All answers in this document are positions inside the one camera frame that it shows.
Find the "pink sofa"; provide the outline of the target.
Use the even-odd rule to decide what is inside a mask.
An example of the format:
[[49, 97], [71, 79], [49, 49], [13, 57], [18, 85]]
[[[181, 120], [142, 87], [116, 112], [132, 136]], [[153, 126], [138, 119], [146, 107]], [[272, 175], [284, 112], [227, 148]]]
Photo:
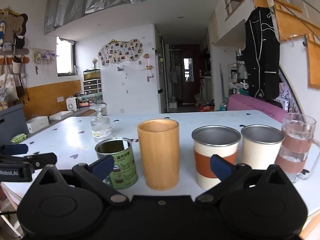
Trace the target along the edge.
[[259, 99], [255, 99], [250, 96], [234, 94], [230, 96], [228, 99], [227, 105], [228, 111], [249, 111], [256, 110], [260, 111], [269, 117], [277, 120], [278, 122], [282, 122], [286, 112], [275, 105], [272, 105], [268, 102], [261, 101]]

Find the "white cup with brown sleeve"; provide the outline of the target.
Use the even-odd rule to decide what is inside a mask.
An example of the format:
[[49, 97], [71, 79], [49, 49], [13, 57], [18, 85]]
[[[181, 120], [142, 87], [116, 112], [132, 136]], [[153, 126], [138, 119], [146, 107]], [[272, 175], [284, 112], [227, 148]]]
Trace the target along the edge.
[[220, 182], [211, 171], [211, 156], [217, 154], [234, 164], [241, 134], [231, 127], [209, 125], [193, 130], [191, 136], [194, 141], [197, 183], [204, 190], [211, 189]]

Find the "bamboo wooden cup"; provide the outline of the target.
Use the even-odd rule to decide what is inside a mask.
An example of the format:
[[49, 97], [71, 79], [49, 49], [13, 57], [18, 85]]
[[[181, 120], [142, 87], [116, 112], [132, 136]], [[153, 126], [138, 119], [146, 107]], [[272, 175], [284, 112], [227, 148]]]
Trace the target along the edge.
[[174, 188], [179, 182], [179, 124], [153, 119], [137, 126], [146, 184], [156, 191]]

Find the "window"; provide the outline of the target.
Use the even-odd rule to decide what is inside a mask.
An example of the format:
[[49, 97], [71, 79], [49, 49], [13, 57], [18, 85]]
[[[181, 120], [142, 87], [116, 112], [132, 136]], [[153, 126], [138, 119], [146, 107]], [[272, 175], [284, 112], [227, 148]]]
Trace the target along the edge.
[[56, 38], [56, 67], [58, 76], [75, 75], [75, 41]]

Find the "green printed tin can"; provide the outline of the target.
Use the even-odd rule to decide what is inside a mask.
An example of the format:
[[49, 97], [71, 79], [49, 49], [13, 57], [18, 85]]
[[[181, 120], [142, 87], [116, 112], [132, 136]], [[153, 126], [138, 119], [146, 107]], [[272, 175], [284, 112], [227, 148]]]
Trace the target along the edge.
[[99, 142], [95, 151], [98, 158], [111, 156], [114, 161], [112, 172], [103, 181], [116, 190], [131, 187], [138, 180], [132, 141], [116, 137]]

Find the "white flat box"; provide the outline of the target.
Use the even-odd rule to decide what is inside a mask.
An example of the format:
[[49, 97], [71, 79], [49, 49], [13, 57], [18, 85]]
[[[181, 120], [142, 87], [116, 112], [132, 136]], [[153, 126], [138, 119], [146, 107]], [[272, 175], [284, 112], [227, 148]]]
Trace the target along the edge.
[[29, 133], [36, 133], [49, 126], [49, 119], [47, 116], [37, 116], [26, 121], [26, 124]]

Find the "drawer storage unit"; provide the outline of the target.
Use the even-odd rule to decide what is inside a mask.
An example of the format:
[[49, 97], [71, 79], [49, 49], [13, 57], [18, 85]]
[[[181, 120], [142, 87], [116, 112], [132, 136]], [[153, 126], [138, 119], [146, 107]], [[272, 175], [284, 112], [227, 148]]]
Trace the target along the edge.
[[99, 69], [85, 70], [83, 72], [84, 94], [92, 95], [103, 92], [101, 73]]

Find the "plain white metal cup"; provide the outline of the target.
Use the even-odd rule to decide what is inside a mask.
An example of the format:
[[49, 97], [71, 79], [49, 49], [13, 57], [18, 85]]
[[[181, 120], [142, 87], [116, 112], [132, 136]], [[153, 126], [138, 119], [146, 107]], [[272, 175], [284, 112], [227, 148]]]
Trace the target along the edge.
[[266, 170], [274, 164], [284, 140], [282, 131], [265, 125], [249, 125], [241, 129], [241, 162], [255, 170]]

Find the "cloud shaped photo board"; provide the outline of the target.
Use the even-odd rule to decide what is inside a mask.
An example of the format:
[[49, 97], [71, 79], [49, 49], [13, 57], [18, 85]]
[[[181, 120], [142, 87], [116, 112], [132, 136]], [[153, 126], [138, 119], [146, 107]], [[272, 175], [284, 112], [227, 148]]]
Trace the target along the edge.
[[139, 39], [129, 41], [111, 40], [98, 51], [98, 60], [102, 66], [124, 61], [137, 61], [143, 53], [143, 44]]

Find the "green hair clip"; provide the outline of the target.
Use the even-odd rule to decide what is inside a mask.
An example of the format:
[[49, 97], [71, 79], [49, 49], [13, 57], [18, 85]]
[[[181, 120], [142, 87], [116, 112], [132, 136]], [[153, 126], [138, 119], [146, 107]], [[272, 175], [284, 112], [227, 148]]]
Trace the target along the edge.
[[21, 133], [21, 134], [18, 134], [18, 135], [16, 135], [16, 136], [14, 136], [14, 137], [11, 139], [11, 142], [12, 142], [12, 143], [15, 143], [15, 144], [18, 144], [18, 143], [24, 141], [26, 138], [27, 138], [27, 135], [24, 134], [24, 133]]

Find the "white small appliance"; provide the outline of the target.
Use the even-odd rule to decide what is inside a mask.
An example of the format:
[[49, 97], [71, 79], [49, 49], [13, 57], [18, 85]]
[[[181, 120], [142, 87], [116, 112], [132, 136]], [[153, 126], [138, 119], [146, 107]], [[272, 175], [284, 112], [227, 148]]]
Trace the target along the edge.
[[70, 97], [66, 99], [66, 107], [68, 111], [77, 111], [79, 102], [77, 97]]

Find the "clear stemmed glass upside down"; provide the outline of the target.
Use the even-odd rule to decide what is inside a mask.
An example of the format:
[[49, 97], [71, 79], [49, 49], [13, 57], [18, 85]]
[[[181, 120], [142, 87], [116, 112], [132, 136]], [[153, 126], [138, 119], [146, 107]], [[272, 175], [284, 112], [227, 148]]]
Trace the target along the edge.
[[112, 137], [112, 126], [110, 119], [102, 114], [102, 110], [106, 107], [104, 103], [93, 105], [90, 107], [94, 110], [96, 116], [91, 120], [92, 136], [95, 142], [101, 142]]

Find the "black jacket with white trim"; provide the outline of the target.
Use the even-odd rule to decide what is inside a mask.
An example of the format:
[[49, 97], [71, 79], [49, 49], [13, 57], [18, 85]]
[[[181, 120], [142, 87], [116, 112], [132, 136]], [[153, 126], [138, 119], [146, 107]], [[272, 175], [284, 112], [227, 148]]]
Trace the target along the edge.
[[249, 95], [264, 100], [279, 96], [280, 43], [270, 9], [257, 7], [245, 22], [246, 46], [242, 51], [248, 74]]

